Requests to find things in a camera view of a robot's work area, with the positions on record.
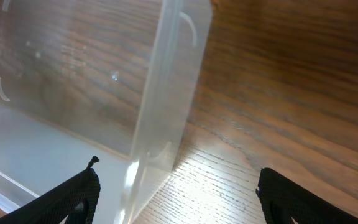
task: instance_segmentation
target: clear plastic container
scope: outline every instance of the clear plastic container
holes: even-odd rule
[[[1,0],[0,208],[95,155],[94,223],[133,222],[172,169],[211,17],[209,0]]]

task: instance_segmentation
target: wood grain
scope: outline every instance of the wood grain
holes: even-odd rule
[[[135,0],[118,2],[128,13],[150,6]],[[175,170],[135,222],[263,223],[254,193],[263,167],[279,171],[358,217],[358,0],[215,0],[211,4],[213,22]],[[29,35],[40,37],[46,30],[56,34],[55,39],[63,35],[53,25],[58,16],[47,17],[52,11],[65,14],[58,7],[29,12],[27,16],[40,15]],[[102,27],[91,27],[92,22],[103,23],[97,16],[88,15],[90,22],[83,24],[79,15],[73,27],[122,37],[114,29],[104,32]],[[153,17],[128,19],[142,22],[140,27],[128,27],[128,32],[154,24]],[[109,84],[117,87],[116,92],[106,92],[92,82],[88,86],[93,94],[84,95],[64,82],[73,101],[86,108],[84,102],[103,96],[119,105],[117,116],[126,111],[135,116],[144,83],[139,74],[145,74],[150,50],[140,40],[152,41],[147,32],[143,38],[139,35],[130,35],[119,49],[116,43],[95,36],[65,36],[67,46],[75,49],[87,43],[89,52],[76,51],[91,65],[81,71],[84,75],[101,76],[116,69],[114,63],[132,58],[131,49],[145,46],[146,52],[125,67],[122,82]],[[2,41],[1,48],[14,46],[15,40],[9,41]],[[30,65],[34,53],[17,49],[21,63]],[[59,68],[67,59],[58,50],[45,51],[48,58],[55,58],[44,61],[50,68],[39,65],[34,70],[57,77],[54,74],[62,72]],[[123,126],[133,124],[127,120]]]
[[[11,2],[0,11],[9,104],[128,154],[122,145],[134,135],[160,8],[161,1]]]

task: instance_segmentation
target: black foam padding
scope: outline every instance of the black foam padding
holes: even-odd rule
[[[267,224],[355,223],[358,218],[327,203],[272,169],[260,173],[257,190]]]
[[[1,217],[0,224],[59,224],[66,217],[66,224],[92,223],[100,193],[99,178],[91,168],[94,158],[84,171]]]

